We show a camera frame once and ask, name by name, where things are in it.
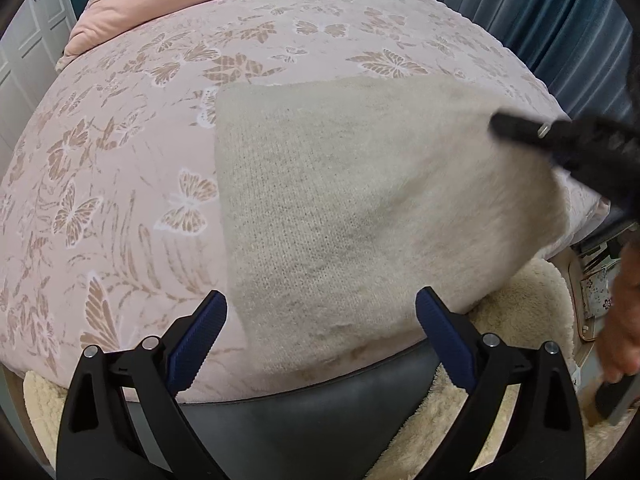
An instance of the blue clamp handle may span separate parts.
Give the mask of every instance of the blue clamp handle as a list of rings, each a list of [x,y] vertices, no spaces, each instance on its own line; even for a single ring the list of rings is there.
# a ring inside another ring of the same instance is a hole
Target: blue clamp handle
[[[178,318],[164,334],[165,384],[173,396],[193,384],[225,321],[226,299],[212,290],[193,314]]]
[[[471,394],[478,384],[476,327],[465,316],[450,312],[430,286],[415,297],[415,313],[451,382]]]

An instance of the butterfly print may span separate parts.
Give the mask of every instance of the butterfly print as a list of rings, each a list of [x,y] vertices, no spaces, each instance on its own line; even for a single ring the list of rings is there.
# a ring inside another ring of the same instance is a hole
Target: butterfly print
[[[185,63],[194,61],[215,60],[220,57],[220,51],[215,48],[209,48],[205,43],[200,42],[187,52],[174,58],[175,60],[163,63],[160,66],[150,70],[148,74],[151,76],[154,86],[164,88],[180,72],[180,67]]]
[[[216,124],[216,93],[217,86],[210,86],[202,91],[200,100],[200,113],[196,118],[203,128],[213,128]]]
[[[90,329],[80,336],[83,348],[98,345],[104,352],[115,352],[120,349],[109,298],[100,277],[95,272],[89,272],[87,276],[84,318]]]
[[[158,219],[154,227],[185,236],[199,235],[207,227],[207,219],[199,207],[218,195],[218,187],[213,180],[184,168],[180,170],[178,183],[180,193],[172,196],[172,208]]]
[[[76,184],[70,180],[51,225],[53,234],[64,232],[66,248],[73,249],[82,241],[84,230],[91,223],[95,211],[101,204],[102,197],[96,196],[76,206]]]
[[[87,127],[88,125],[82,119],[73,130],[67,130],[62,135],[62,140],[59,140],[49,148],[47,151],[49,154],[47,163],[51,180],[59,180],[65,176],[71,164],[68,154],[72,150],[78,150],[87,144],[89,138]]]
[[[180,34],[167,38],[166,34],[161,32],[158,36],[153,38],[150,43],[141,46],[138,52],[144,52],[148,48],[155,48],[156,52],[159,54],[165,50],[173,48],[177,42],[182,40],[185,36],[188,36],[190,33],[191,31],[181,32]]]
[[[315,25],[309,22],[296,22],[296,33],[303,36],[309,36],[318,32],[324,32],[334,38],[344,38],[347,35],[347,26],[343,23],[334,23],[333,25],[327,25],[322,27],[321,25]]]
[[[271,59],[279,59],[284,61],[285,63],[296,63],[297,60],[295,56],[303,56],[304,54],[308,54],[304,48],[296,48],[294,46],[286,46],[285,54],[277,54],[276,56],[271,56]]]

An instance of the black tool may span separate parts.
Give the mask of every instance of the black tool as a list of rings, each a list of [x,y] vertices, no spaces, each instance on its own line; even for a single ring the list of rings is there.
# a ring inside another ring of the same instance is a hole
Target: black tool
[[[450,313],[430,287],[418,293],[416,313],[451,381],[469,394],[418,480],[585,478],[580,408],[555,342],[514,348],[496,334],[480,335],[465,316]],[[521,386],[498,455],[470,472],[509,384]]]
[[[640,219],[640,132],[631,126],[592,117],[540,123],[497,113],[490,126],[499,139],[541,150],[578,182]],[[640,378],[604,383],[595,396],[597,412],[616,425],[640,396]]]
[[[60,480],[228,480],[186,418],[175,395],[193,383],[226,320],[226,300],[212,291],[160,338],[133,350],[88,346],[76,367],[60,422]],[[122,388],[135,388],[168,472],[146,458]]]

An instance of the metal rivet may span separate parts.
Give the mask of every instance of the metal rivet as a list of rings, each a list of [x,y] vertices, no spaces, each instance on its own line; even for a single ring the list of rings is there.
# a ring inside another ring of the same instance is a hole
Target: metal rivet
[[[538,137],[540,139],[543,139],[543,137],[545,137],[545,135],[549,133],[550,129],[551,129],[551,124],[550,123],[544,123],[538,129]]]
[[[96,345],[90,345],[84,349],[84,352],[82,352],[84,357],[93,357],[97,353],[98,353],[98,347]]]
[[[488,334],[484,334],[482,336],[482,342],[491,348],[495,348],[500,344],[500,338],[497,335],[489,332]]]
[[[555,355],[560,351],[560,347],[555,341],[547,341],[545,343],[545,350],[547,353]]]
[[[150,335],[149,337],[145,337],[142,341],[142,348],[144,348],[145,350],[153,350],[156,346],[158,346],[159,342],[160,339],[158,338],[158,336]]]

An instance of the blue curtain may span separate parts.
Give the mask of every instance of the blue curtain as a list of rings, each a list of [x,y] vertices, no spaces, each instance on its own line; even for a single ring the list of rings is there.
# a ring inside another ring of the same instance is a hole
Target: blue curtain
[[[631,122],[632,29],[615,0],[439,0],[511,49],[571,117]]]

